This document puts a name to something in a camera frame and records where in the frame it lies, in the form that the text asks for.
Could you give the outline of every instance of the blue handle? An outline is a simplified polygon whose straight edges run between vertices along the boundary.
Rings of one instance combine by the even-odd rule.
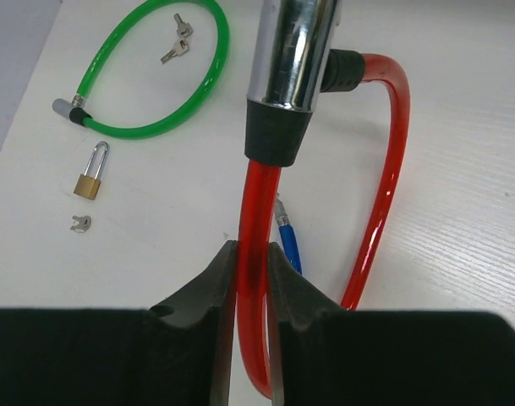
[[[288,258],[289,262],[291,262],[295,271],[302,275],[299,246],[297,245],[297,238],[294,235],[294,229],[290,225],[281,226],[279,229],[285,256]]]

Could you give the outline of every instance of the red cable lock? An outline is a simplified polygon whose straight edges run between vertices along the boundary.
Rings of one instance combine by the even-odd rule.
[[[383,234],[408,138],[408,78],[393,59],[365,54],[363,83],[382,82],[391,101],[391,132],[381,182],[341,305],[356,310]],[[255,388],[271,398],[266,348],[265,295],[271,218],[282,169],[249,161],[238,235],[237,321],[244,366]]]

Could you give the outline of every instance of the brass padlock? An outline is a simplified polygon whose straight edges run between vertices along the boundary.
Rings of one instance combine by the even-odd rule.
[[[101,160],[99,161],[99,166],[97,167],[96,176],[92,178],[90,176],[91,167],[93,166],[94,161],[97,157],[97,152],[101,147],[104,148],[103,155],[101,155]],[[108,143],[106,143],[105,141],[102,141],[96,145],[96,148],[94,148],[94,151],[91,153],[90,160],[88,161],[88,165],[86,166],[86,170],[82,175],[80,175],[79,180],[77,181],[77,184],[74,187],[73,193],[89,200],[96,199],[97,192],[99,191],[99,187],[101,186],[101,175],[103,173],[105,161],[108,157],[108,152],[109,146]]]

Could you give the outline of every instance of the green cable lock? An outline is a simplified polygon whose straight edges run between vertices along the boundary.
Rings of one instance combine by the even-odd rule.
[[[216,86],[217,81],[227,62],[227,55],[229,50],[230,33],[227,17],[223,13],[222,8],[215,0],[147,0],[135,10],[133,10],[111,33],[107,38],[101,49],[97,52],[94,60],[91,62],[90,67],[85,73],[84,78],[80,82],[77,89],[77,98],[87,98],[95,84],[99,73],[106,61],[110,57],[112,51],[122,40],[122,38],[144,17],[148,14],[158,10],[161,7],[169,6],[175,3],[192,3],[206,8],[214,16],[217,27],[217,45],[216,53],[212,64],[206,73],[205,78],[200,83],[197,90],[193,95],[181,106],[170,114],[169,116],[159,120],[155,123],[145,125],[143,127],[135,127],[130,129],[123,129],[99,123],[93,118],[87,117],[82,120],[82,124],[95,131],[110,135],[114,138],[123,140],[141,140],[144,138],[155,137],[159,134],[166,133],[180,124],[184,123],[190,118],[197,109],[203,104],[206,98],[211,94],[211,91]]]

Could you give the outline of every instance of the padlock shackle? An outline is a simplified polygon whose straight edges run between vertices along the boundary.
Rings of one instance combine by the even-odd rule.
[[[94,161],[96,160],[96,157],[97,157],[97,152],[99,151],[99,149],[101,147],[104,148],[104,151],[103,151],[103,154],[101,155],[101,160],[99,161],[99,166],[97,167],[96,176],[94,177],[94,179],[101,179],[101,176],[103,174],[104,164],[105,164],[105,161],[108,157],[108,153],[110,150],[108,143],[106,143],[105,141],[98,142],[96,147],[94,148],[93,152],[91,153],[90,160],[88,161],[88,165],[86,165],[86,170],[84,173],[85,176],[90,176],[91,167],[94,164]]]

